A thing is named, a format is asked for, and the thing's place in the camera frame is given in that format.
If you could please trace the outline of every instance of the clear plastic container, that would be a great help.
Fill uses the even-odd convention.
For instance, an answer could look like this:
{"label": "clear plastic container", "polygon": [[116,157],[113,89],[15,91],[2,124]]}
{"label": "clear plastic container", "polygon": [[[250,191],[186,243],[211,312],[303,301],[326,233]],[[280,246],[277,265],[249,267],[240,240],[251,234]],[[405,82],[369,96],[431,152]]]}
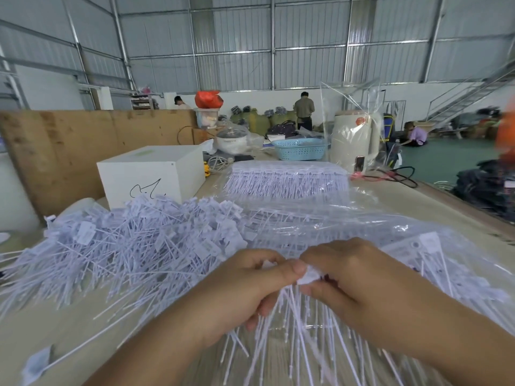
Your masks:
{"label": "clear plastic container", "polygon": [[197,113],[197,126],[200,129],[215,129],[218,123],[218,113],[220,109],[203,109],[196,108]]}

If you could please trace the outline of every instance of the hand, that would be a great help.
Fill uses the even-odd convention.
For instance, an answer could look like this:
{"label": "hand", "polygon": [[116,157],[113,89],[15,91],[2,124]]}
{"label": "hand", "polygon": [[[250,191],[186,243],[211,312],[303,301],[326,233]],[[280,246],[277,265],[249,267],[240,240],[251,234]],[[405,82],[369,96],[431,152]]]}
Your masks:
{"label": "hand", "polygon": [[[278,265],[261,270],[263,261]],[[206,276],[173,306],[188,314],[192,330],[202,334],[203,347],[216,343],[228,331],[245,323],[248,330],[274,308],[279,290],[306,273],[300,260],[285,260],[268,249],[236,252]]]}
{"label": "hand", "polygon": [[359,238],[310,247],[300,259],[330,278],[303,285],[301,292],[387,350],[431,361],[451,343],[449,331],[479,316]]}

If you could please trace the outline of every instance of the person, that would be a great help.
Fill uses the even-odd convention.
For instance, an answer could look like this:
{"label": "person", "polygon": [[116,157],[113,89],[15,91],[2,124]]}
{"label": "person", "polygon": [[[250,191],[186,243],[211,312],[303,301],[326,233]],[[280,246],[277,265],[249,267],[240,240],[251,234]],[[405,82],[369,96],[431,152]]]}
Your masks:
{"label": "person", "polygon": [[183,102],[183,100],[181,99],[180,96],[175,96],[174,102],[175,102],[175,105],[177,105],[180,110],[191,110],[192,109],[189,105],[187,105],[186,103]]}
{"label": "person", "polygon": [[[278,265],[260,269],[265,261]],[[285,260],[265,249],[238,251],[124,344],[84,386],[180,383],[187,367],[226,332],[253,330],[278,291],[312,265],[325,274],[300,286],[371,344],[421,360],[455,386],[508,386],[515,337],[447,296],[372,243],[353,238]]]}
{"label": "person", "polygon": [[302,92],[300,99],[293,105],[293,110],[297,114],[297,126],[304,127],[309,131],[313,130],[313,123],[311,121],[311,114],[315,112],[315,103],[309,98],[309,93]]}
{"label": "person", "polygon": [[400,138],[401,146],[411,146],[418,148],[428,143],[428,134],[420,127],[415,127],[413,122],[407,122],[404,126],[404,137]]}

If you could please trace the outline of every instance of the worker sitting on floor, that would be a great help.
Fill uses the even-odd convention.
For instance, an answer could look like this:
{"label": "worker sitting on floor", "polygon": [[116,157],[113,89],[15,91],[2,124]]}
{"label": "worker sitting on floor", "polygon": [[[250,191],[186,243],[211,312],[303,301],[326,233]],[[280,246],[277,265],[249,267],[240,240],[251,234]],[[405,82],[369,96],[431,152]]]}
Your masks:
{"label": "worker sitting on floor", "polygon": [[315,112],[315,103],[309,98],[307,92],[300,94],[300,99],[293,105],[293,111],[297,114],[298,128],[304,127],[309,131],[313,130],[313,123],[311,122],[311,114]]}
{"label": "worker sitting on floor", "polygon": [[428,134],[420,127],[415,127],[413,122],[408,122],[404,126],[404,136],[400,137],[401,146],[411,146],[418,148],[427,144]]}

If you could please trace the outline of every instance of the man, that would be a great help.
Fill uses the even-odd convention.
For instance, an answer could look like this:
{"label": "man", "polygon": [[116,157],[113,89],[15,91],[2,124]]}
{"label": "man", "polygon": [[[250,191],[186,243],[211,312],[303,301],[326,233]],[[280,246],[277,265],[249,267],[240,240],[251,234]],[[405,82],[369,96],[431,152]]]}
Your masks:
{"label": "man", "polygon": [[420,127],[415,127],[413,122],[406,123],[404,126],[404,133],[405,136],[399,138],[401,146],[406,145],[418,148],[419,146],[424,146],[428,142],[427,132]]}
{"label": "man", "polygon": [[183,102],[180,96],[174,97],[174,102],[177,107],[179,107],[179,110],[191,110],[192,108]]}
{"label": "man", "polygon": [[298,128],[304,127],[309,131],[313,130],[313,123],[311,122],[311,114],[315,112],[315,103],[309,98],[307,92],[300,94],[300,100],[297,100],[293,105],[293,110],[297,114]]}

